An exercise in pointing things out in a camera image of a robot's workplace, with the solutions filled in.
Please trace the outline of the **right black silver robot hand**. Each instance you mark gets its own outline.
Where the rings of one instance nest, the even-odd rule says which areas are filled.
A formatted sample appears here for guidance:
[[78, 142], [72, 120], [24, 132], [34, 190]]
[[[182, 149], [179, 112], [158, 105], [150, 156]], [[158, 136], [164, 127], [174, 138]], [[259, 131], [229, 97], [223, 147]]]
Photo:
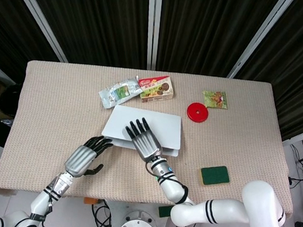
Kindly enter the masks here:
[[144, 162], [150, 162], [162, 154], [162, 146], [152, 132], [145, 118], [130, 121], [125, 127], [138, 155]]

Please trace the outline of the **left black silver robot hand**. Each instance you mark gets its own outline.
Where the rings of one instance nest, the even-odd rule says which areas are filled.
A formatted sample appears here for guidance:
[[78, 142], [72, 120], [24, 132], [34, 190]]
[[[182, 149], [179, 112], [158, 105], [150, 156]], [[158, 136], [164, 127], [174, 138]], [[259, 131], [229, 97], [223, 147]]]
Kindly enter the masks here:
[[104, 165], [99, 164], [95, 169], [90, 169], [91, 163], [112, 146], [112, 140], [104, 136], [90, 138], [86, 143], [79, 146], [66, 160], [65, 171], [76, 178], [97, 174]]

